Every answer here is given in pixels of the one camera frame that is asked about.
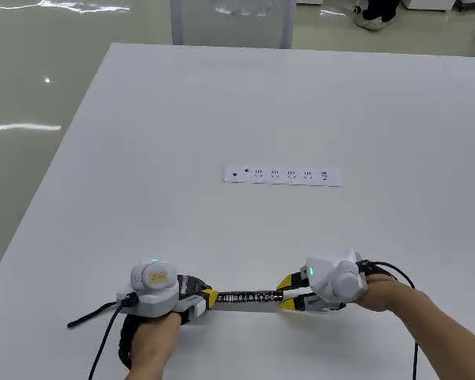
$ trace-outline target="chair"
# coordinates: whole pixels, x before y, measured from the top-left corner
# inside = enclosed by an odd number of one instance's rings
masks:
[[[174,45],[291,47],[295,0],[170,0],[170,5]]]

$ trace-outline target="black cable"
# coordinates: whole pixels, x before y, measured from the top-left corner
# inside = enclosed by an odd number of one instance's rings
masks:
[[[398,272],[400,275],[402,275],[404,279],[406,279],[408,281],[408,284],[410,285],[410,287],[412,287],[412,289],[415,289],[415,285],[413,285],[413,281],[401,269],[399,269],[397,266],[386,263],[385,261],[370,261],[370,264],[382,265],[384,267],[394,269],[396,272]]]
[[[97,310],[92,311],[91,313],[88,313],[86,315],[83,315],[79,319],[76,319],[75,321],[69,322],[66,324],[66,326],[69,329],[72,329],[73,327],[76,327],[77,325],[80,325],[83,322],[88,321],[89,319],[96,317],[98,314],[102,313],[104,310],[106,310],[108,307],[114,306],[116,302],[108,302],[99,307]]]
[[[112,315],[111,320],[108,323],[108,327],[105,330],[104,337],[102,338],[101,346],[98,348],[97,356],[95,356],[95,360],[93,361],[92,369],[89,372],[88,380],[92,380],[93,378],[93,374],[95,373],[95,369],[97,368],[98,360],[101,358],[105,342],[107,341],[109,332],[111,331],[112,324],[114,323],[114,320],[116,319],[120,311],[123,309],[123,307],[123,305],[119,305],[118,307],[116,307],[116,310],[114,310],[114,314]]]
[[[102,351],[104,351],[105,342],[107,341],[107,339],[109,337],[109,332],[111,331],[111,327],[112,327],[112,324],[114,323],[114,320],[116,319],[116,317],[118,316],[118,314],[120,313],[120,311],[124,307],[133,307],[133,306],[137,305],[138,303],[139,303],[139,296],[137,295],[137,293],[132,291],[131,293],[128,293],[125,296],[125,298],[123,298],[120,301],[120,304],[118,305],[118,307],[116,307],[116,310],[114,310],[114,313],[112,314],[112,317],[109,320],[108,327],[105,330],[104,337],[102,338],[101,346],[98,348],[97,356],[95,356],[95,360],[93,361],[92,369],[89,372],[89,376],[88,376],[89,380],[92,380],[92,378],[93,378],[93,374],[95,373],[95,369],[97,368],[98,361],[101,358]],[[103,310],[106,310],[108,307],[116,305],[116,304],[117,304],[117,302],[108,302],[108,303],[102,305],[101,307],[99,307],[97,310],[95,310],[95,311],[93,311],[89,314],[86,314],[85,316],[79,318],[76,321],[73,321],[73,322],[69,323],[67,325],[67,327],[70,329],[70,328],[72,328],[76,325],[80,325],[82,322],[88,321],[91,317],[95,317],[96,315],[101,313]]]
[[[413,284],[413,281],[404,273],[401,269],[399,269],[397,266],[386,263],[385,261],[371,261],[370,264],[374,265],[381,265],[383,267],[391,268],[398,272],[400,275],[403,276],[404,279],[408,281],[408,284],[412,289],[415,289],[415,285]],[[417,357],[419,355],[419,345],[417,342],[415,342],[415,345],[413,346],[413,365],[412,365],[412,380],[417,379]]]

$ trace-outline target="human hand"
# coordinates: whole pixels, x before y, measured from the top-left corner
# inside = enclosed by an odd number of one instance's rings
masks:
[[[128,380],[162,378],[164,367],[177,346],[180,326],[178,313],[170,313],[139,326],[132,341],[132,368]]]
[[[367,291],[357,304],[372,311],[390,310],[402,292],[412,290],[390,275],[369,275],[366,280]]]

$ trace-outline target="electrical outlet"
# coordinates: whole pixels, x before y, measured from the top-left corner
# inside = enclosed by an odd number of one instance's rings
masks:
[[[223,171],[223,180],[253,184],[341,186],[340,172],[337,169],[278,165],[229,165]]]

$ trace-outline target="yellow label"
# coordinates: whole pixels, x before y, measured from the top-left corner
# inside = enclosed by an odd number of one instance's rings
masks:
[[[167,271],[162,272],[151,272],[148,275],[148,280],[150,285],[154,283],[166,283],[167,282]]]

